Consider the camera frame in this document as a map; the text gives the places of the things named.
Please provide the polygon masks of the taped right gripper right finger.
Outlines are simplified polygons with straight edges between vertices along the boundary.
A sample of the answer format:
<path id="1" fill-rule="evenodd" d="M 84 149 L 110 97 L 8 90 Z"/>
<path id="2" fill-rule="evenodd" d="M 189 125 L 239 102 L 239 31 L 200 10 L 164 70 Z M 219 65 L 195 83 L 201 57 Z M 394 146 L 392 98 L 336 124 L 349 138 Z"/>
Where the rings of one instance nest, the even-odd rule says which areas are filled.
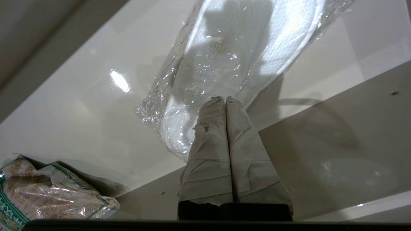
<path id="1" fill-rule="evenodd" d="M 283 204 L 293 213 L 283 185 L 258 131 L 242 104 L 226 99 L 226 124 L 235 200 L 239 203 Z"/>

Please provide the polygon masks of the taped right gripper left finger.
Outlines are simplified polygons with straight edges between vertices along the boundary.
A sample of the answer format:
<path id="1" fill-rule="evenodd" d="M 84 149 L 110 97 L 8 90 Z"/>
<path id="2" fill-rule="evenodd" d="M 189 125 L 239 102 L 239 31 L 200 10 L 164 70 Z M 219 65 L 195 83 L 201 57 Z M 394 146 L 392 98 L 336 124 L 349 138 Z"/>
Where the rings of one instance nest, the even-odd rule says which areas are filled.
<path id="1" fill-rule="evenodd" d="M 221 206 L 231 203 L 232 171 L 222 97 L 202 105 L 188 162 L 181 174 L 179 202 Z"/>

